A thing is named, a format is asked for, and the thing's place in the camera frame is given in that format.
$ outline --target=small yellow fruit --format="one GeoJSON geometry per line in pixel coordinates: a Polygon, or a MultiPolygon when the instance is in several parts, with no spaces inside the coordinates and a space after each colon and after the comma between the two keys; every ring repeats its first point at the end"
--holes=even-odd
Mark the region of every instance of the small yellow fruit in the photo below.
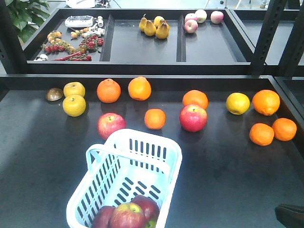
{"type": "Polygon", "coordinates": [[[69,95],[80,95],[82,97],[86,94],[86,89],[80,82],[70,82],[63,88],[65,97],[69,95]]]}
{"type": "Polygon", "coordinates": [[[67,96],[62,103],[63,110],[71,117],[77,117],[86,110],[86,101],[80,95],[67,96]]]}
{"type": "Polygon", "coordinates": [[[242,115],[250,107],[249,98],[242,93],[232,93],[227,97],[226,107],[234,115],[242,115]]]}

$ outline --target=tray divider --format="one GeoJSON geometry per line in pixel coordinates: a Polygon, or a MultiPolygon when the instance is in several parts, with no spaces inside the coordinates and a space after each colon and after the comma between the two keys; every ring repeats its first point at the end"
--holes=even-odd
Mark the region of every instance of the tray divider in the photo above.
{"type": "Polygon", "coordinates": [[[105,31],[105,40],[104,40],[104,45],[103,51],[101,51],[100,59],[99,61],[102,62],[109,62],[111,58],[111,48],[112,48],[112,41],[113,41],[113,35],[114,35],[114,18],[112,14],[109,15],[108,18],[108,23],[106,25],[106,31],[105,31]]]}
{"type": "Polygon", "coordinates": [[[186,37],[183,29],[184,17],[181,14],[177,26],[176,62],[186,62],[186,37]]]}

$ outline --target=pink apple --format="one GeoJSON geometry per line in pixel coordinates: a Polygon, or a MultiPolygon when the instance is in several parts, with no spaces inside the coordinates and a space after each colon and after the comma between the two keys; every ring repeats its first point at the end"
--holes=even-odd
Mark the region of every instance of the pink apple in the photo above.
{"type": "Polygon", "coordinates": [[[142,208],[147,222],[157,220],[160,209],[154,200],[143,195],[136,195],[131,202],[136,203],[142,208]]]}
{"type": "Polygon", "coordinates": [[[197,11],[195,11],[195,15],[198,17],[198,19],[196,20],[198,23],[203,23],[207,19],[207,13],[203,9],[198,9],[197,11]]]}
{"type": "Polygon", "coordinates": [[[110,228],[145,228],[146,218],[136,203],[122,203],[110,218],[110,228]]]}
{"type": "Polygon", "coordinates": [[[187,20],[185,22],[185,26],[184,27],[185,27],[186,32],[188,32],[188,33],[194,33],[198,29],[199,25],[196,22],[196,20],[190,19],[190,20],[187,20]]]}
{"type": "Polygon", "coordinates": [[[189,104],[180,112],[180,124],[188,132],[198,132],[207,123],[207,112],[196,104],[189,104]]]}
{"type": "Polygon", "coordinates": [[[185,16],[185,22],[186,22],[187,20],[197,20],[197,19],[198,19],[198,17],[196,16],[195,13],[188,13],[188,14],[185,16]]]}
{"type": "Polygon", "coordinates": [[[114,206],[102,206],[95,216],[91,228],[108,228],[114,210],[114,206]]]}
{"type": "Polygon", "coordinates": [[[97,123],[98,133],[105,140],[110,134],[123,128],[126,128],[126,121],[121,115],[116,113],[105,113],[101,115],[97,123]]]}
{"type": "Polygon", "coordinates": [[[224,14],[221,11],[213,11],[211,13],[211,21],[214,24],[219,24],[222,22],[224,14]]]}

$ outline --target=shelf post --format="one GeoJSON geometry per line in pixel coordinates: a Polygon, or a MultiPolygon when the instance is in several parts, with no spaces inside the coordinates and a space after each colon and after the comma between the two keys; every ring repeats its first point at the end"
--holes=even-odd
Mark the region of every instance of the shelf post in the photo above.
{"type": "Polygon", "coordinates": [[[7,74],[27,73],[27,60],[10,18],[5,0],[0,0],[0,60],[7,74]]]}
{"type": "Polygon", "coordinates": [[[304,5],[295,19],[293,29],[282,53],[279,65],[278,76],[294,76],[304,52],[304,5]]]}
{"type": "Polygon", "coordinates": [[[252,76],[260,76],[264,72],[265,60],[286,2],[287,0],[271,0],[269,3],[249,67],[252,76]]]}

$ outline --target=basket handle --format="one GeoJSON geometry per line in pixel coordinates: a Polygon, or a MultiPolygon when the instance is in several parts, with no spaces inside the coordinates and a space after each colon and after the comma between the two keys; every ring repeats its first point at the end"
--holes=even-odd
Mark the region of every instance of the basket handle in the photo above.
{"type": "Polygon", "coordinates": [[[104,152],[104,153],[112,154],[112,155],[118,155],[123,158],[128,158],[128,159],[136,160],[139,162],[144,162],[144,163],[154,165],[157,168],[159,168],[166,175],[167,178],[169,177],[171,168],[167,163],[164,163],[157,159],[151,159],[151,158],[148,158],[143,155],[136,154],[136,153],[133,153],[130,151],[122,151],[122,150],[119,150],[114,147],[105,146],[103,144],[94,144],[94,145],[90,146],[85,152],[87,169],[91,175],[93,175],[97,169],[97,166],[94,165],[94,163],[101,162],[101,156],[100,156],[99,152],[104,152]],[[93,161],[93,162],[92,162],[91,155],[95,158],[95,161],[93,161]]]}

